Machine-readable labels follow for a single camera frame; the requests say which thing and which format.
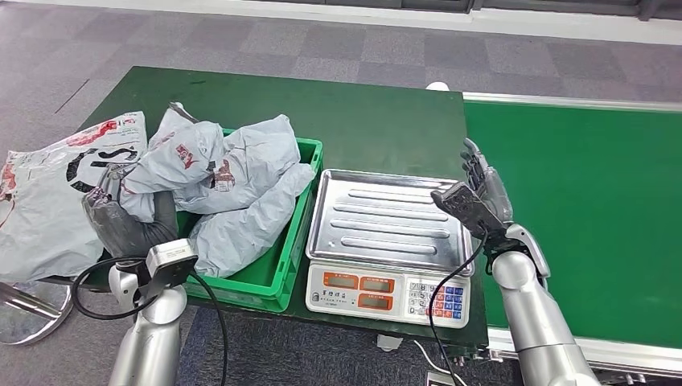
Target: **stainless steel tray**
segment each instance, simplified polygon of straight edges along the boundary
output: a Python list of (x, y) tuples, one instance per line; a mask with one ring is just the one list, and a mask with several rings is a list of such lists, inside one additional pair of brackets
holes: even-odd
[[(430, 192), (456, 181), (349, 170), (322, 172), (306, 255), (311, 260), (449, 273), (471, 254), (469, 232)], [(474, 272), (469, 265), (460, 276)]]

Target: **printed logo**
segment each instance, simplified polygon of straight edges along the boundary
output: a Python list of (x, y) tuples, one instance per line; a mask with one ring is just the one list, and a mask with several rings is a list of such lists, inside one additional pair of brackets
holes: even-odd
[(81, 135), (76, 135), (69, 138), (66, 144), (69, 146), (85, 146), (95, 142), (98, 138), (104, 137), (107, 132), (115, 130), (118, 124), (115, 120), (107, 121), (101, 125), (93, 128), (93, 130), (86, 130)]
[(235, 186), (235, 179), (230, 171), (230, 162), (223, 160), (223, 166), (215, 173), (216, 187), (218, 191), (230, 191)]
[[(91, 158), (92, 157), (91, 154), (95, 154), (100, 160), (104, 161), (91, 161), (89, 163), (89, 167), (107, 167), (110, 163), (116, 163), (116, 160), (112, 160), (112, 158), (119, 157), (122, 154), (128, 154), (128, 157), (124, 158), (125, 161), (132, 161), (138, 156), (138, 152), (132, 146), (130, 147), (130, 149), (118, 149), (110, 153), (107, 153), (105, 151), (97, 153), (97, 148), (88, 149), (85, 152), (78, 154), (74, 159), (72, 159), (68, 163), (66, 167), (66, 181), (68, 183), (76, 179), (76, 177), (78, 176), (78, 171), (81, 168), (81, 163), (83, 159), (86, 157)], [(87, 168), (88, 163), (85, 162), (83, 167)], [(77, 191), (88, 193), (95, 186), (90, 185), (89, 183), (86, 183), (84, 181), (81, 181), (80, 179), (77, 179), (75, 182), (71, 183), (71, 187), (76, 189)]]
[(178, 156), (180, 157), (180, 161), (183, 162), (185, 170), (189, 169), (193, 163), (198, 162), (196, 160), (192, 160), (194, 155), (190, 153), (187, 147), (185, 147), (183, 144), (178, 145), (178, 147), (175, 148), (175, 151), (178, 152)]
[(12, 172), (12, 164), (6, 163), (2, 168), (2, 179), (0, 179), (0, 201), (3, 201), (10, 192), (17, 187), (16, 175)]

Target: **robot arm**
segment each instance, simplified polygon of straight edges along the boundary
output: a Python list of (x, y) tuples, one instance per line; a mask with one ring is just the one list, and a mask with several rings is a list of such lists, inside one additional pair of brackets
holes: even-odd
[[(528, 231), (524, 233), (532, 239)], [(527, 386), (599, 384), (537, 273), (535, 261), (518, 251), (503, 252), (492, 263), (524, 382)]]
[(197, 261), (187, 239), (156, 245), (137, 265), (115, 265), (109, 286), (126, 312), (141, 302), (156, 300), (137, 313), (118, 349), (109, 386), (170, 386), (175, 384), (180, 359), (180, 316), (187, 306), (182, 284)]
[(434, 191), (433, 201), (482, 239), (488, 273), (502, 292), (504, 311), (527, 386), (598, 385), (559, 305), (547, 291), (549, 266), (533, 235), (512, 222), (512, 206), (497, 171), (465, 140), (465, 183)]

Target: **gray plastic bag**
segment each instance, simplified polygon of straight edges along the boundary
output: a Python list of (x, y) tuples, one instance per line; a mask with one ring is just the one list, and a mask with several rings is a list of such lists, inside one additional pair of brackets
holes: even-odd
[(202, 217), (189, 236), (199, 254), (196, 270), (227, 277), (262, 256), (291, 219), (296, 197), (313, 177), (310, 165), (298, 163), (246, 209)]
[[(167, 114), (176, 112), (168, 109)], [(206, 179), (224, 154), (223, 130), (216, 123), (183, 122), (175, 129), (160, 130), (123, 180), (121, 206), (139, 221), (154, 222), (152, 193), (183, 189)]]
[(0, 167), (0, 281), (75, 276), (102, 243), (80, 201), (109, 162), (135, 162), (147, 148), (145, 116), (126, 113), (41, 150), (11, 151)]
[(301, 161), (286, 115), (244, 126), (223, 144), (227, 153), (207, 179), (174, 192), (179, 210), (209, 215), (248, 207)]

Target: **white cord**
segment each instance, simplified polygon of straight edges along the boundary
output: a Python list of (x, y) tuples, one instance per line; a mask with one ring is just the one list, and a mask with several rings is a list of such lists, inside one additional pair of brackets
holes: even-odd
[[(436, 370), (438, 370), (439, 372), (442, 372), (442, 373), (444, 373), (444, 374), (447, 374), (447, 375), (450, 374), (450, 372), (448, 372), (446, 369), (443, 369), (443, 368), (440, 368), (440, 367), (436, 366), (436, 365), (431, 361), (431, 358), (429, 358), (429, 355), (426, 354), (426, 350), (424, 350), (424, 347), (423, 347), (418, 341), (413, 340), (413, 342), (414, 342), (414, 344), (417, 345), (417, 347), (419, 347), (419, 349), (421, 350), (421, 353), (424, 354), (424, 358), (426, 358), (426, 361), (429, 362), (429, 364), (431, 365), (432, 368), (434, 368), (434, 369), (436, 369)], [(459, 381), (460, 384), (462, 384), (462, 386), (468, 386), (468, 385), (466, 384), (466, 382), (464, 382), (464, 381), (462, 380), (462, 378), (460, 378), (460, 377), (457, 375), (457, 373), (453, 373), (453, 376)]]

